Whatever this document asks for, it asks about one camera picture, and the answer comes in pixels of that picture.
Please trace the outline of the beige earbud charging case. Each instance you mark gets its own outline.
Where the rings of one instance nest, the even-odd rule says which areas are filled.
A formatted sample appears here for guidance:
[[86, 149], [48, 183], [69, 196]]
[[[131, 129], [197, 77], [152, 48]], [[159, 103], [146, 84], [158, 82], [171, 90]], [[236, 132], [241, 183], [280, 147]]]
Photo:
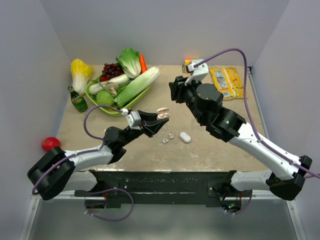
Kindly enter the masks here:
[[169, 108], [167, 107], [162, 107], [162, 108], [158, 108], [156, 111], [157, 120], [163, 120], [163, 119], [168, 119], [170, 117], [170, 113], [169, 113]]

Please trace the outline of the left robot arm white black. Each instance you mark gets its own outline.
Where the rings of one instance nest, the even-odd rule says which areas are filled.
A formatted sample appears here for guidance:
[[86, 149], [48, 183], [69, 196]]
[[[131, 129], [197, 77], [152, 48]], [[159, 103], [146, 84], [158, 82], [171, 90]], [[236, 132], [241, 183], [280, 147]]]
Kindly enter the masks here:
[[63, 191], [84, 190], [99, 196], [104, 184], [83, 169], [119, 161], [126, 153], [125, 146], [141, 135], [153, 137], [170, 118], [169, 113], [148, 113], [123, 109], [128, 126], [111, 126], [101, 138], [102, 144], [82, 150], [62, 150], [53, 147], [27, 172], [33, 184], [31, 193], [51, 200]]

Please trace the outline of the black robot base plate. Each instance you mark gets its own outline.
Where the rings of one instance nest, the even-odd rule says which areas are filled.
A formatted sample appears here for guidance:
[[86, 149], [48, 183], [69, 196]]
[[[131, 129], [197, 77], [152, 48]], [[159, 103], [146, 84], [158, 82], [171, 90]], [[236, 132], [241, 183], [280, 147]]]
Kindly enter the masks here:
[[219, 208], [250, 196], [227, 186], [228, 172], [213, 171], [92, 171], [97, 185], [76, 197], [101, 197], [107, 208], [122, 204], [205, 205]]

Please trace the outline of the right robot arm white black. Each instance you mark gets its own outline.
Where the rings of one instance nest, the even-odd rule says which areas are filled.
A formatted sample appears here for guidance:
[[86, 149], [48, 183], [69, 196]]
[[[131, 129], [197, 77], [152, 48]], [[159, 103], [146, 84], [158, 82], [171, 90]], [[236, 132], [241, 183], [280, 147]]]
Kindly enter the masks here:
[[185, 84], [186, 80], [177, 76], [169, 82], [171, 100], [185, 103], [210, 135], [244, 150], [268, 168], [251, 172], [231, 170], [213, 188], [230, 197], [243, 191], [264, 190], [282, 200], [294, 200], [303, 188], [312, 159], [293, 155], [261, 134], [255, 135], [253, 127], [242, 116], [223, 107], [223, 94], [213, 84], [195, 80]]

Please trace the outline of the white charging case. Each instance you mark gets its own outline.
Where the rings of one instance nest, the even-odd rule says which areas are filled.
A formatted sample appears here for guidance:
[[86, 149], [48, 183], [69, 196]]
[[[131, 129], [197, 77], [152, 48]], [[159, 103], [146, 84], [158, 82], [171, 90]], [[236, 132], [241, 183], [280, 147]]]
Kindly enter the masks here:
[[192, 138], [184, 131], [179, 133], [179, 138], [186, 144], [192, 141]]

